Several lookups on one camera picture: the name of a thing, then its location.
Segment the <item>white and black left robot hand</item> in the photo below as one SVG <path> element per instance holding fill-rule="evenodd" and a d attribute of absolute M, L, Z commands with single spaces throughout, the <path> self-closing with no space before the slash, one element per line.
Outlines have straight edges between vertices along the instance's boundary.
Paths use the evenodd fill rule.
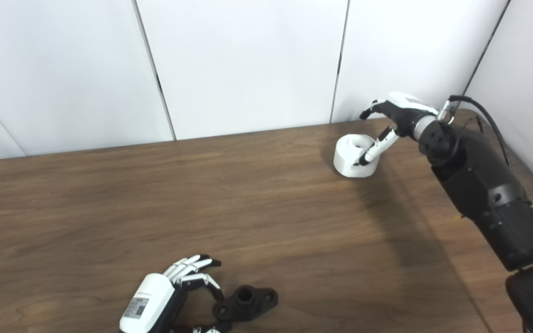
<path fill-rule="evenodd" d="M 121 316 L 121 333 L 228 333 L 233 325 L 228 321 L 198 326 L 176 326 L 188 293 L 207 288 L 217 301 L 224 300 L 220 285 L 202 270 L 220 267 L 220 260 L 208 254 L 183 258 L 169 266 L 163 273 L 146 275 Z"/>

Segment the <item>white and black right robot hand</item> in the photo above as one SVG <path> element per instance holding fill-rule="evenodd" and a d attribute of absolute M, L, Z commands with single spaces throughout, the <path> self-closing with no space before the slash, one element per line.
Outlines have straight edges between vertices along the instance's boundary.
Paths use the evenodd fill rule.
<path fill-rule="evenodd" d="M 423 120 L 434 121 L 438 110 L 420 99 L 402 92 L 391 92 L 386 99 L 375 99 L 369 108 L 359 115 L 360 120 L 367 120 L 374 113 L 379 113 L 392 122 L 358 158 L 358 165 L 366 166 L 389 149 L 399 138 L 415 139 L 418 123 Z"/>

